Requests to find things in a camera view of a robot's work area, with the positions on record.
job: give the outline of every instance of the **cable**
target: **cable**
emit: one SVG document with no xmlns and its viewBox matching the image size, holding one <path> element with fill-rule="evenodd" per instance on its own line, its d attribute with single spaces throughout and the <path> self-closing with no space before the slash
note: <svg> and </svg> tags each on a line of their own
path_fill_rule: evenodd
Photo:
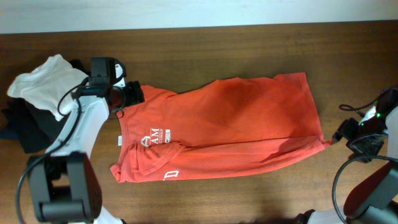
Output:
<svg viewBox="0 0 398 224">
<path fill-rule="evenodd" d="M 341 173 L 343 172 L 344 168 L 346 166 L 348 166 L 350 163 L 361 160 L 361 159 L 381 159 L 384 161 L 392 161 L 392 162 L 396 162 L 398 163 L 398 159 L 395 158 L 391 158 L 391 157 L 387 157 L 387 156 L 359 156 L 359 157 L 355 157 L 353 159 L 350 159 L 348 161 L 346 161 L 337 171 L 335 179 L 333 181 L 333 187 L 331 188 L 331 199 L 333 201 L 333 206 L 335 208 L 335 211 L 338 215 L 338 217 L 340 218 L 340 220 L 344 223 L 344 224 L 348 224 L 348 222 L 344 219 L 343 215 L 341 214 L 340 210 L 338 209 L 337 206 L 337 200 L 336 200 L 336 186 L 337 186 L 337 181 L 341 175 Z"/>
<path fill-rule="evenodd" d="M 64 145 L 66 145 L 66 143 L 69 141 L 69 139 L 72 137 L 73 133 L 76 130 L 76 127 L 79 123 L 80 120 L 80 116 L 81 116 L 81 104 L 80 104 L 80 100 L 78 98 L 76 98 L 77 104 L 78 104 L 78 113 L 77 113 L 77 117 L 76 117 L 76 121 L 73 124 L 68 136 L 66 136 L 65 140 L 61 141 L 61 143 L 54 149 L 52 149 L 49 152 L 46 152 L 42 157 L 36 159 L 33 163 L 31 163 L 22 173 L 19 182 L 18 182 L 18 187 L 17 187 L 17 193 L 16 193 L 16 197 L 15 197 L 15 202 L 16 202 L 16 209 L 17 209 L 17 216 L 19 219 L 19 222 L 21 224 L 25 224 L 24 218 L 22 217 L 22 213 L 21 213 L 21 203 L 20 203 L 20 197 L 21 197 L 21 188 L 22 188 L 22 184 L 24 183 L 24 179 L 26 178 L 26 176 L 28 175 L 28 173 L 39 163 L 41 163 L 44 159 L 48 158 L 51 153 L 56 152 L 58 150 L 60 150 Z"/>
<path fill-rule="evenodd" d="M 353 108 L 353 107 L 350 106 L 350 105 L 339 105 L 338 108 L 339 108 L 340 110 L 343 110 L 343 111 L 355 111 L 355 112 L 357 112 L 357 114 L 359 114 L 359 115 L 363 118 L 365 115 L 364 115 L 364 113 L 360 112 L 360 110 L 361 110 L 361 109 L 365 109 L 365 108 L 367 108 L 367 107 L 373 105 L 377 100 L 379 100 L 380 98 L 382 98 L 386 93 L 388 93 L 388 92 L 390 92 L 390 91 L 398 91 L 398 88 L 396 88 L 396 87 L 390 87 L 390 88 L 385 89 L 384 91 L 382 91 L 382 92 L 380 93 L 380 95 L 379 95 L 378 97 L 376 97 L 376 99 L 374 99 L 372 102 L 370 102 L 370 103 L 368 103 L 368 104 L 366 104 L 366 105 L 364 105 L 364 106 L 360 106 L 360 107 L 358 107 L 358 108 Z"/>
<path fill-rule="evenodd" d="M 69 91 L 67 91 L 67 92 L 61 97 L 61 100 L 58 102 L 58 106 L 57 106 L 57 110 L 58 110 L 58 113 L 59 113 L 60 115 L 66 116 L 66 114 L 61 113 L 61 110 L 60 110 L 61 103 L 62 103 L 62 101 L 65 99 L 65 97 L 67 97 L 67 95 L 68 95 L 69 93 L 71 93 L 73 90 L 77 89 L 79 86 L 84 86 L 84 85 L 86 85 L 87 82 L 88 82 L 88 77 L 84 78 L 83 81 L 81 81 L 81 83 L 80 83 L 79 85 L 77 85 L 77 86 L 71 88 Z"/>
</svg>

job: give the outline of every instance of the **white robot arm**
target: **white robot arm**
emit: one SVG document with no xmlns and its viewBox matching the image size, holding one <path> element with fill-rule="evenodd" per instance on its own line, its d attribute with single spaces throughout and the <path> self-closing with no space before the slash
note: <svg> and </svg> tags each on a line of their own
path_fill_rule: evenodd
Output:
<svg viewBox="0 0 398 224">
<path fill-rule="evenodd" d="M 348 220 L 351 223 L 398 223 L 398 203 L 392 201 L 398 194 L 398 89 L 391 87 L 384 90 L 372 104 L 376 102 L 377 105 L 373 106 L 359 123 L 353 118 L 344 121 L 334 136 L 336 141 L 341 137 L 348 140 L 347 146 L 354 152 L 355 159 L 361 156 L 376 156 L 382 146 L 382 140 L 388 135 L 385 159 L 390 162 L 359 184 L 346 200 L 344 211 L 349 215 Z M 348 111 L 357 111 L 350 106 L 348 108 Z M 303 224 L 343 223 L 335 209 L 316 211 L 309 218 L 303 219 Z"/>
<path fill-rule="evenodd" d="M 139 83 L 125 83 L 125 74 L 124 65 L 114 58 L 92 58 L 91 75 L 72 95 L 73 108 L 61 133 L 45 155 L 28 166 L 35 216 L 40 222 L 124 223 L 102 206 L 101 189 L 88 159 L 110 112 L 144 101 Z M 61 175 L 68 176 L 69 186 L 53 185 Z M 17 213 L 24 223 L 20 189 L 19 185 Z"/>
</svg>

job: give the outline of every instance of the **wooden table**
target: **wooden table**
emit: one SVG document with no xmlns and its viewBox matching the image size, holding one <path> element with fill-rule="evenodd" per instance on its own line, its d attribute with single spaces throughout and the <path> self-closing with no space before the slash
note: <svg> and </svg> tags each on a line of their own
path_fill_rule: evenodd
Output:
<svg viewBox="0 0 398 224">
<path fill-rule="evenodd" d="M 127 79 L 176 92 L 194 90 L 219 78 L 274 77 L 306 72 L 322 124 L 330 139 L 354 113 L 340 103 L 361 106 L 398 82 L 398 21 L 287 24 L 192 29 L 116 30 L 0 35 L 0 108 L 20 73 L 48 56 L 110 56 L 127 67 Z M 6 123 L 1 117 L 0 126 Z M 117 120 L 105 122 L 91 161 L 104 206 L 128 223 L 239 223 L 255 218 L 295 217 L 309 209 L 328 210 L 331 185 L 350 155 L 345 141 L 292 166 L 249 177 L 118 184 L 109 168 L 118 157 Z M 16 141 L 0 140 L 0 220 L 17 223 L 14 195 L 29 155 Z M 341 176 L 338 201 L 382 165 L 355 163 Z M 28 223 L 35 223 L 25 183 L 21 198 Z"/>
</svg>

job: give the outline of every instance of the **orange shirt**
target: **orange shirt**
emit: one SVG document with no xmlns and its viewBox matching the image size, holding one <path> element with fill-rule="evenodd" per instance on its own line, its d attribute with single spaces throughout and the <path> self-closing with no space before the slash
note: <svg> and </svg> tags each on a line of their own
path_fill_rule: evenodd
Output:
<svg viewBox="0 0 398 224">
<path fill-rule="evenodd" d="M 145 103 L 120 119 L 122 149 L 111 168 L 118 182 L 260 174 L 330 144 L 304 73 L 216 80 L 182 94 L 142 90 Z"/>
</svg>

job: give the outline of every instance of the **black cloth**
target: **black cloth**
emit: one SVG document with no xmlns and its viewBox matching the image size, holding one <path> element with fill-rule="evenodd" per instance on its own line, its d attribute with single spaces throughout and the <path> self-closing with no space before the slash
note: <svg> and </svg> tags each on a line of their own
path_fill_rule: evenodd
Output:
<svg viewBox="0 0 398 224">
<path fill-rule="evenodd" d="M 67 118 L 57 121 L 47 110 L 39 110 L 22 98 L 7 102 L 1 110 L 9 124 L 0 132 L 0 138 L 15 139 L 15 133 L 25 153 L 48 148 L 60 134 Z"/>
</svg>

